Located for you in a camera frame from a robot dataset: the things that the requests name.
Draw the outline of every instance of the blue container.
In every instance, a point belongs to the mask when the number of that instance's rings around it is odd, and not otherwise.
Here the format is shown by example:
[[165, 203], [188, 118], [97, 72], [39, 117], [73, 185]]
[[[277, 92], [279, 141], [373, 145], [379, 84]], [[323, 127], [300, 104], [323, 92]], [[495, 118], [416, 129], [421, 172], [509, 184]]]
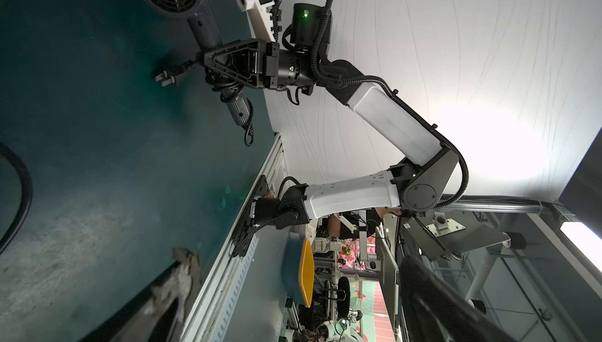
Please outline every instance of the blue container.
[[282, 282], [293, 301], [305, 307], [311, 306], [314, 269], [314, 256], [309, 240], [290, 240], [282, 263]]

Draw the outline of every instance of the fluorescent light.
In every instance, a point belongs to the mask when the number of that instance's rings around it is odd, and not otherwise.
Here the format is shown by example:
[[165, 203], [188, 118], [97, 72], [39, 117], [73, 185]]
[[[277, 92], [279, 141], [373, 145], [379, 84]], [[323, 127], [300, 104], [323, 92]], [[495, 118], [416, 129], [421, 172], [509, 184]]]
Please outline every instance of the fluorescent light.
[[602, 271], [602, 239], [581, 222], [564, 222], [561, 231]]

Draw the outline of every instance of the white backdrop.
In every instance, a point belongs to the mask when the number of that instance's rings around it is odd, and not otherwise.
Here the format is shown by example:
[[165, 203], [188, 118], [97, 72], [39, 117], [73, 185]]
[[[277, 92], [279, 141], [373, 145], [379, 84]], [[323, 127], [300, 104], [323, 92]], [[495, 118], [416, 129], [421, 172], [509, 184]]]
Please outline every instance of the white backdrop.
[[[284, 0], [282, 26], [294, 3], [325, 1]], [[558, 198], [602, 125], [602, 0], [335, 0], [332, 13], [329, 59], [382, 76], [436, 123], [467, 160], [467, 194]], [[298, 107], [265, 95], [303, 182], [403, 157], [322, 88]]]

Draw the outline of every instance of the person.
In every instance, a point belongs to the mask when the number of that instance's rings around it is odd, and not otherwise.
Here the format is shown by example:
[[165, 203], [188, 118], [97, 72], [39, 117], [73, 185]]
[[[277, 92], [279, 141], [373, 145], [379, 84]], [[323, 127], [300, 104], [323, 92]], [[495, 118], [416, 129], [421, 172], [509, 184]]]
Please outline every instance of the person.
[[[402, 210], [400, 208], [386, 207], [375, 207], [366, 209], [366, 231], [368, 236], [374, 235], [374, 233], [376, 232], [376, 228], [382, 223], [383, 216], [387, 213], [393, 213], [399, 216], [402, 214]], [[341, 215], [356, 226], [362, 224], [362, 222], [359, 220], [359, 216], [355, 213], [345, 211], [341, 213]], [[341, 220], [335, 215], [330, 215], [328, 217], [328, 234], [332, 237], [337, 237], [341, 240], [357, 239], [359, 237], [358, 230], [356, 230], [355, 233], [352, 233], [351, 230], [347, 226], [342, 224]]]

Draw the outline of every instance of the yellow object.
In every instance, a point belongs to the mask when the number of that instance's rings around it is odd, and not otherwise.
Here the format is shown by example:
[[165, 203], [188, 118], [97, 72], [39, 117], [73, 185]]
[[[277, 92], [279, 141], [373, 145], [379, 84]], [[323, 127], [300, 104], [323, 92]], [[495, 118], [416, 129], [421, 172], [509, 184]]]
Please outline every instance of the yellow object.
[[305, 307], [311, 306], [311, 295], [314, 292], [314, 256], [311, 243], [305, 240], [301, 251], [301, 264], [299, 265], [299, 287], [305, 301]]

